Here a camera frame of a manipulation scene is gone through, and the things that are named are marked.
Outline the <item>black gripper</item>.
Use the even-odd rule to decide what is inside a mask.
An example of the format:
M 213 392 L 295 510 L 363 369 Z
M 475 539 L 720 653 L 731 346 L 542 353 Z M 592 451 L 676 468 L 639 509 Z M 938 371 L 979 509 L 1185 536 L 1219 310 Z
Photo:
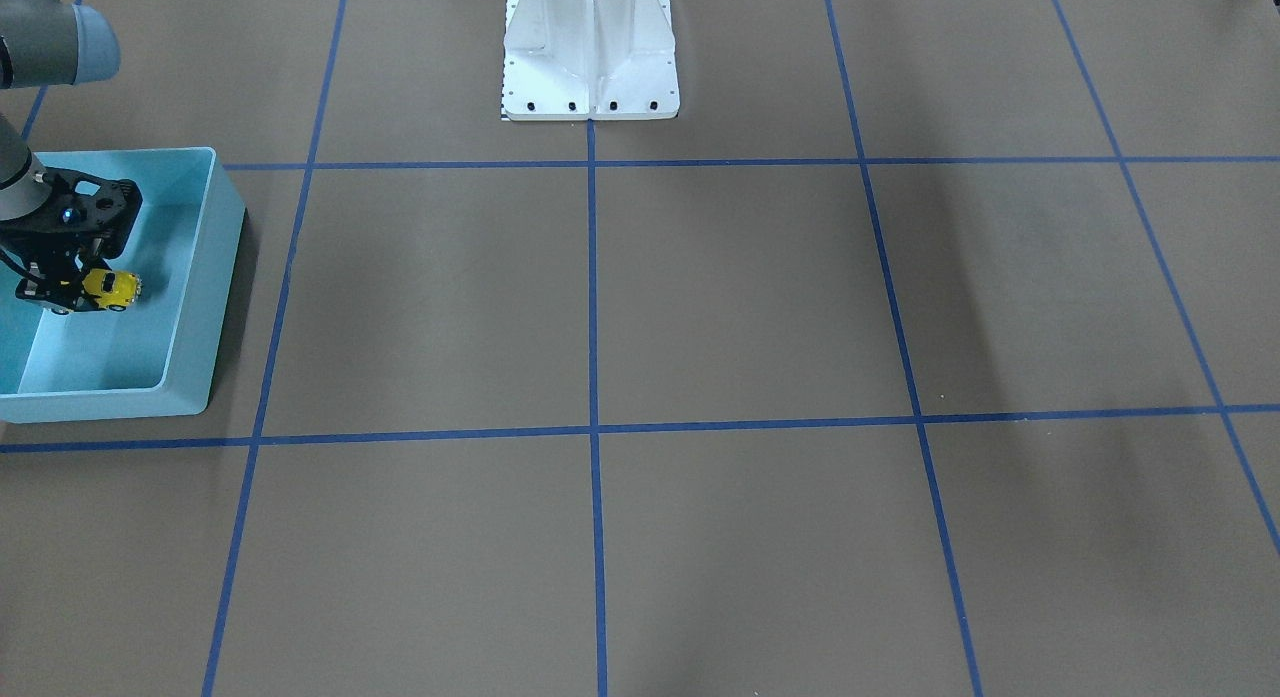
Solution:
M 14 295 L 54 315 L 100 311 L 83 278 L 125 251 L 140 185 L 83 171 L 38 171 L 31 182 L 36 205 L 3 223 L 3 263 L 23 276 Z

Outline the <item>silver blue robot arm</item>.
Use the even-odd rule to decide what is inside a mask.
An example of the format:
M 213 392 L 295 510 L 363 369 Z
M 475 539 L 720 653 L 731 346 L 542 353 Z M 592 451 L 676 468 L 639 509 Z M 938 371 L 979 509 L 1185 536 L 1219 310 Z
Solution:
M 109 20 L 63 0 L 1 0 L 3 88 L 111 78 L 120 50 Z M 47 168 L 9 120 L 1 123 L 3 265 L 15 297 L 54 315 L 124 311 L 141 278 L 111 269 L 143 206 L 132 179 Z

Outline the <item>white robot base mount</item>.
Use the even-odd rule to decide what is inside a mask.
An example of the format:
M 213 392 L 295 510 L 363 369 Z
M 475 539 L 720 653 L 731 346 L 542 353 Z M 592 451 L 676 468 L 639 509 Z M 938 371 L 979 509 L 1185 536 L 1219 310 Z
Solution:
M 506 0 L 503 49 L 507 120 L 680 114 L 672 0 Z

